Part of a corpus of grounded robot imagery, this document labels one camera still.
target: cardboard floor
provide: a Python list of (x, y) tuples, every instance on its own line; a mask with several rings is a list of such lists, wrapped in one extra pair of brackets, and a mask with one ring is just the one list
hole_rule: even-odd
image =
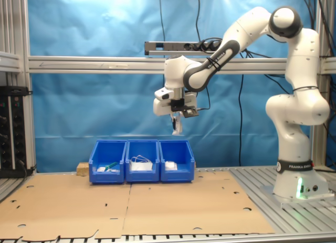
[(229, 172), (193, 183), (90, 185), (88, 176), (36, 175), (0, 204), (0, 239), (274, 233)]
[(251, 233), (274, 231), (229, 172), (131, 187), (123, 235)]

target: table surface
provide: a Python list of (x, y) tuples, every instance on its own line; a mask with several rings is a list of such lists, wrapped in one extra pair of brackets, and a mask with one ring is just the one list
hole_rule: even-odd
[[(199, 172), (229, 171), (245, 190), (246, 194), (256, 204), (260, 212), (275, 230), (275, 234), (259, 235), (136, 235), (122, 236), (120, 239), (76, 238), (44, 241), (44, 243), (110, 243), (141, 241), (150, 242), (333, 242), (336, 241), (336, 200), (290, 204), (281, 209), (275, 202), (269, 200), (260, 190), (261, 186), (275, 183), (276, 168), (274, 166), (254, 167), (222, 167), (198, 168)], [(336, 174), (320, 172), (330, 185), (336, 184)], [(22, 179), (0, 179), (0, 200), (12, 192)], [(1, 240), (0, 243), (20, 243), (20, 239)]]

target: plastic bin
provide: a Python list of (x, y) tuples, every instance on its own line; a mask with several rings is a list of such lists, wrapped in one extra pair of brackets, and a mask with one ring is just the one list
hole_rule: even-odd
[[(159, 141), (161, 181), (182, 183), (194, 180), (195, 158), (188, 141)], [(166, 171), (165, 162), (177, 163), (177, 171)]]
[[(89, 160), (89, 177), (93, 184), (116, 184), (123, 183), (124, 160), (127, 141), (98, 140), (92, 150)], [(105, 167), (111, 163), (118, 164), (112, 167), (118, 172), (97, 172), (99, 167)]]
[[(142, 155), (153, 163), (151, 171), (131, 171), (132, 157)], [(126, 181), (158, 182), (160, 180), (159, 142), (157, 140), (129, 140), (125, 160)]]

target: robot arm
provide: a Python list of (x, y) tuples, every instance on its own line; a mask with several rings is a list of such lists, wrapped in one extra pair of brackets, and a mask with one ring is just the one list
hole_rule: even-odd
[(166, 83), (155, 92), (154, 113), (170, 114), (175, 133), (182, 131), (180, 114), (198, 115), (193, 92), (205, 89), (223, 65), (264, 34), (288, 43), (285, 78), (293, 87), (293, 94), (273, 96), (266, 104), (266, 113), (279, 137), (274, 193), (286, 199), (333, 196), (327, 181), (313, 170), (309, 139), (300, 128), (324, 123), (330, 111), (317, 87), (319, 36), (312, 29), (302, 28), (298, 13), (290, 7), (278, 8), (272, 14), (261, 7), (250, 10), (230, 26), (219, 49), (202, 64), (183, 56), (167, 59)]
[(177, 121), (177, 118), (173, 117), (174, 113), (182, 113), (186, 118), (197, 116), (196, 95), (192, 92), (204, 90), (210, 78), (221, 67), (260, 36), (269, 34), (270, 16), (271, 14), (262, 7), (247, 12), (226, 31), (218, 50), (204, 63), (184, 56), (168, 58), (164, 68), (164, 88), (155, 92), (154, 113), (170, 114), (173, 124)]
[(210, 78), (239, 52), (264, 34), (269, 34), (268, 23), (271, 14), (262, 7), (256, 7), (235, 21), (223, 36), (219, 49), (200, 64), (189, 65), (184, 71), (183, 83), (187, 90), (200, 92)]

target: green marker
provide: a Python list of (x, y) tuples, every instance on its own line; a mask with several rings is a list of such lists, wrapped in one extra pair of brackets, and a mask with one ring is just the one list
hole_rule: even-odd
[(107, 171), (109, 168), (112, 168), (113, 166), (116, 166), (118, 163), (117, 162), (114, 162), (114, 163), (111, 163), (110, 165), (107, 165), (105, 167), (105, 171)]

